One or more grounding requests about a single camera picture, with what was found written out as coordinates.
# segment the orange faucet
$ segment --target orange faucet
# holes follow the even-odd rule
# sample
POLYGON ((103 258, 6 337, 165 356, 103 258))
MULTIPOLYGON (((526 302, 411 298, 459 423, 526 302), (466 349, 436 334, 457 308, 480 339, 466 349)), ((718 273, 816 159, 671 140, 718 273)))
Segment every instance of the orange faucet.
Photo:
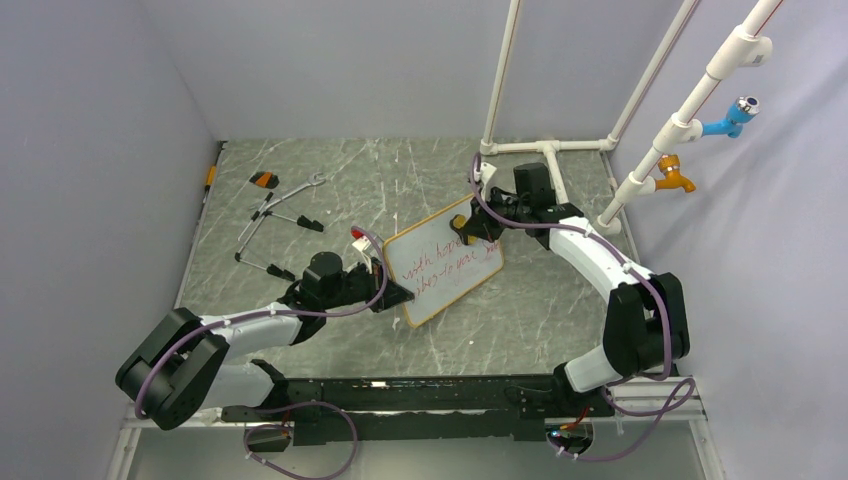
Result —
POLYGON ((695 191, 695 184, 680 173, 680 159, 677 155, 663 155, 659 167, 665 178, 657 180, 657 190, 683 188, 686 193, 695 191))

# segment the gray marble surface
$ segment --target gray marble surface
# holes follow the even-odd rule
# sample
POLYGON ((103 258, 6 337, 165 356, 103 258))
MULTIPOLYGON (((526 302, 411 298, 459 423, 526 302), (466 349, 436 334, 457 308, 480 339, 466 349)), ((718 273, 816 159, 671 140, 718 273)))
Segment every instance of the gray marble surface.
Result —
MULTIPOLYGON (((356 224, 383 238, 427 217, 469 192, 466 175, 478 139, 289 139, 229 142, 218 165, 206 219, 182 304, 197 314, 227 314, 267 305, 289 282, 236 263, 236 237, 250 206, 267 190, 247 182, 256 171, 280 177, 277 192, 316 171, 323 186, 278 206, 282 214, 321 221, 324 233, 269 218, 245 258, 269 262, 298 277, 313 254, 331 250, 357 261, 349 229, 356 224)), ((598 152, 560 152, 569 199, 598 215, 612 197, 598 152)), ((513 189, 512 167, 544 161, 540 154, 488 159, 499 170, 496 185, 513 189)), ((624 252, 623 235, 610 240, 624 252)), ((546 373, 600 341, 606 305, 563 259, 523 232, 501 238, 503 270, 418 329, 400 309, 328 320, 312 339, 271 348, 256 357, 288 377, 497 375, 546 373)))

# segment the robotic arm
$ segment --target robotic arm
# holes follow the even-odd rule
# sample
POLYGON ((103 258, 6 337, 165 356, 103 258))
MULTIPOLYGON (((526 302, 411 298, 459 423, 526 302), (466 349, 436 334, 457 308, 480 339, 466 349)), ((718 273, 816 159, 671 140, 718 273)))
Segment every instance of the robotic arm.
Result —
MULTIPOLYGON (((352 269, 342 268, 332 252, 312 257, 301 280, 270 305, 226 316, 197 316, 186 308, 171 311, 118 370, 115 383, 136 400, 141 386, 162 356, 189 332, 224 321, 224 326, 193 338, 174 353, 153 378, 142 400, 142 408, 161 429, 170 430, 185 422, 198 409, 245 405, 277 407, 290 403, 285 377, 270 364, 252 360, 244 365, 225 361, 269 347, 296 345, 315 335, 325 318, 283 315, 276 312, 328 309, 368 301, 382 282, 380 260, 367 255, 367 241, 355 245, 367 258, 352 269), (228 319, 256 317, 230 325, 228 319)), ((371 306, 374 312, 411 300, 413 295, 391 279, 383 295, 371 306)))
MULTIPOLYGON (((486 191, 486 183, 494 174, 494 167, 487 163, 482 163, 473 174, 489 210, 508 221, 528 225, 527 235, 572 264, 607 301, 601 344, 554 369, 554 392, 558 396, 570 403, 580 403, 581 396, 598 387, 663 363, 659 306, 634 272, 647 279, 662 298, 671 330, 672 359, 689 352, 683 289, 677 278, 670 273, 656 275, 615 250, 617 258, 590 238, 597 234, 583 213, 570 203, 557 204, 546 165, 531 163, 516 167, 513 170, 516 193, 498 187, 486 191), (578 231, 529 227, 556 223, 576 227, 578 231)), ((513 228, 490 215, 477 199, 472 200, 471 208, 470 218, 456 216, 451 221, 451 228, 466 245, 476 237, 495 241, 506 228, 513 228)))

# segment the wrench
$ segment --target wrench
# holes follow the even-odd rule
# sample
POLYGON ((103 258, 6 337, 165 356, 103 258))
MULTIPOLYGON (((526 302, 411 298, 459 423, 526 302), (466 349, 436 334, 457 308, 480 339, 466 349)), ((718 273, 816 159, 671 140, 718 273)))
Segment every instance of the wrench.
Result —
MULTIPOLYGON (((271 208, 275 205, 279 205, 280 202, 284 202, 284 201, 288 200, 289 198, 297 195, 298 193, 306 190, 309 187, 318 187, 320 185, 323 185, 326 182, 327 182, 327 177, 323 173, 321 173, 321 172, 313 173, 312 175, 306 177, 305 182, 303 182, 300 185, 292 188, 291 190, 287 191, 286 193, 280 195, 279 197, 277 197, 276 199, 274 199, 270 203, 268 203, 265 206, 265 210, 267 210, 267 209, 269 209, 269 208, 271 208)), ((257 205, 259 205, 259 204, 258 203, 254 204, 248 210, 255 210, 257 205)))

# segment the yellow whiteboard edge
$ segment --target yellow whiteboard edge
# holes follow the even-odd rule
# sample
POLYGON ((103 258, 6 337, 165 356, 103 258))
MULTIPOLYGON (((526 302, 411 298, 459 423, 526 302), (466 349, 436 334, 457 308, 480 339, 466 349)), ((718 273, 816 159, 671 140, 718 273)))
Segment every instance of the yellow whiteboard edge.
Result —
MULTIPOLYGON (((434 214, 430 215, 429 217, 425 218, 424 220, 421 220, 420 222, 415 223, 415 224, 414 224, 414 225, 412 225, 411 227, 407 227, 407 228, 405 228, 405 229, 401 230, 401 231, 400 231, 400 233, 398 233, 397 235, 395 235, 395 236, 393 236, 393 237, 389 238, 388 240, 386 240, 385 242, 383 242, 383 256, 386 258, 386 266, 389 268, 389 275, 391 276, 392 280, 395 280, 395 271, 392 269, 392 262, 390 262, 390 261, 389 261, 389 257, 388 257, 388 255, 386 255, 386 249, 388 248, 389 244, 390 244, 390 243, 392 243, 393 241, 395 241, 396 239, 398 239, 398 238, 400 238, 400 237, 402 237, 402 236, 406 235, 407 233, 409 233, 409 232, 411 232, 411 231, 415 230, 415 229, 416 229, 416 228, 418 228, 419 226, 421 226, 421 225, 423 225, 423 224, 425 224, 425 223, 429 222, 431 219, 433 219, 433 218, 435 218, 435 217, 438 217, 439 215, 441 215, 441 214, 443 214, 443 213, 447 212, 448 210, 450 210, 450 209, 452 209, 452 208, 456 207, 457 205, 460 205, 460 204, 462 204, 462 203, 465 203, 465 202, 467 202, 467 201, 471 200, 471 198, 472 198, 472 197, 474 197, 474 195, 473 195, 473 194, 469 194, 469 195, 467 195, 467 196, 465 196, 465 197, 461 198, 460 200, 458 200, 458 201, 456 201, 456 202, 454 202, 454 203, 452 203, 452 204, 448 205, 447 207, 445 207, 445 208, 443 208, 443 209, 439 210, 438 212, 436 212, 436 213, 434 213, 434 214)), ((437 310, 437 311, 436 311, 433 315, 431 315, 431 316, 429 316, 429 317, 425 318, 424 320, 422 320, 422 321, 421 321, 421 323, 419 323, 419 324, 417 324, 417 325, 416 325, 416 324, 414 324, 414 323, 412 323, 412 321, 409 319, 409 312, 406 310, 406 302, 402 303, 402 304, 401 304, 401 306, 403 307, 403 314, 406 316, 406 323, 407 323, 410 327, 412 327, 413 329, 418 328, 418 327, 420 327, 421 325, 424 325, 425 323, 427 323, 427 322, 429 322, 430 320, 432 320, 432 319, 433 319, 433 317, 435 317, 436 315, 438 315, 438 314, 442 313, 443 311, 445 311, 445 309, 446 309, 446 308, 448 308, 448 307, 450 307, 450 306, 451 306, 454 302, 456 302, 456 301, 457 301, 457 300, 459 300, 460 298, 464 297, 464 296, 465 296, 465 294, 467 294, 467 293, 468 293, 468 292, 470 292, 471 290, 474 290, 475 288, 479 287, 479 286, 480 286, 483 282, 485 282, 486 280, 488 280, 488 279, 492 278, 492 276, 494 276, 496 273, 500 272, 500 271, 503 269, 503 264, 504 264, 505 259, 504 259, 504 256, 503 256, 503 246, 501 245, 501 242, 500 242, 499 240, 498 240, 497 242, 498 242, 498 253, 500 253, 500 254, 501 254, 501 266, 500 266, 500 268, 498 268, 498 269, 497 269, 497 270, 495 270, 494 272, 492 272, 492 273, 490 273, 489 275, 487 275, 487 276, 486 276, 486 278, 484 278, 484 279, 480 280, 479 282, 475 283, 475 284, 474 284, 471 288, 469 288, 469 289, 465 290, 464 292, 460 293, 459 295, 457 295, 457 296, 456 296, 453 300, 451 300, 450 302, 448 302, 448 303, 447 303, 444 307, 440 308, 440 309, 439 309, 439 310, 437 310)))

